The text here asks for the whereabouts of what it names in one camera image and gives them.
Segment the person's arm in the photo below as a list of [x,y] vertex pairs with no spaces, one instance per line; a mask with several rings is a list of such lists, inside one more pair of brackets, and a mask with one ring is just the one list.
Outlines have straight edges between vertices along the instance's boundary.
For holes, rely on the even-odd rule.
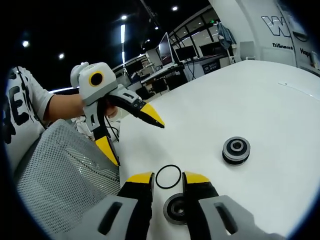
[[[54,95],[46,107],[43,120],[54,122],[58,119],[72,119],[84,114],[84,103],[79,94]],[[105,115],[113,118],[117,115],[118,109],[109,106]]]
[[[36,114],[42,121],[54,122],[58,119],[77,118],[84,114],[84,103],[79,94],[74,95],[55,95],[43,89],[30,71],[19,67],[27,81],[30,81],[29,91],[32,92],[32,105]],[[105,115],[109,118],[117,115],[118,109],[115,106],[109,106]]]

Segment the yellow camera ring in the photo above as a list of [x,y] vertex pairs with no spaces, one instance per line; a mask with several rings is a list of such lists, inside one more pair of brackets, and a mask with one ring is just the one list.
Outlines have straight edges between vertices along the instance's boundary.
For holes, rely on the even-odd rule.
[[89,77],[89,84],[92,87],[98,87],[104,80],[104,75],[100,71],[95,71],[94,73],[91,74]]

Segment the window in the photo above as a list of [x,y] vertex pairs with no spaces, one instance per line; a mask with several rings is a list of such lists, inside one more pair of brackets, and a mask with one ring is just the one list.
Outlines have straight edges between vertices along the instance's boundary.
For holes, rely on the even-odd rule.
[[212,43],[211,38],[209,36],[208,31],[205,29],[201,32],[197,32],[192,35],[192,39],[194,41],[194,44],[198,50],[199,57],[203,57],[203,54],[201,52],[200,46]]
[[169,39],[170,39],[171,44],[174,44],[175,42],[177,42],[177,39],[174,35],[172,37],[170,37]]
[[215,25],[215,26],[210,27],[209,31],[210,31],[210,33],[211,33],[211,35],[213,37],[213,41],[214,42],[218,42],[219,39],[218,39],[218,28],[217,28],[217,26]]
[[203,27],[204,22],[201,20],[200,17],[197,17],[196,19],[192,20],[191,22],[189,22],[186,27],[188,28],[189,32],[193,32],[195,30],[197,30],[200,27]]
[[183,39],[186,35],[188,34],[187,29],[185,26],[183,26],[182,28],[180,28],[177,32],[176,35],[178,37],[178,39]]
[[216,21],[218,19],[218,15],[213,8],[205,12],[202,16],[206,24],[211,23],[212,20]]

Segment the white t-shirt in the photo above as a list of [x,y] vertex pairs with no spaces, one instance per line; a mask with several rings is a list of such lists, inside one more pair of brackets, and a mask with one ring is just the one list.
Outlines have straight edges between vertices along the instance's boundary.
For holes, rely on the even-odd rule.
[[54,95],[43,89],[28,70],[23,67],[18,69],[13,68],[8,76],[2,122],[2,136],[13,171],[30,146],[44,132],[39,121],[43,121],[47,104]]

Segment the black ceiling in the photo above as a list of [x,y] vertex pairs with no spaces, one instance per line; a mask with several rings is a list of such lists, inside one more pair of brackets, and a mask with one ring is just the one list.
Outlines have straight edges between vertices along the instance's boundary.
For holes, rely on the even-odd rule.
[[[142,48],[156,47],[165,32],[209,5],[208,0],[144,0],[154,16],[150,21],[140,0],[66,2],[16,6],[14,23],[22,33],[16,42],[15,64],[30,70],[47,90],[69,87],[70,71],[81,62],[106,62],[111,68],[120,65],[122,24],[126,25],[124,50],[129,60],[145,52]],[[23,40],[30,45],[24,48]]]

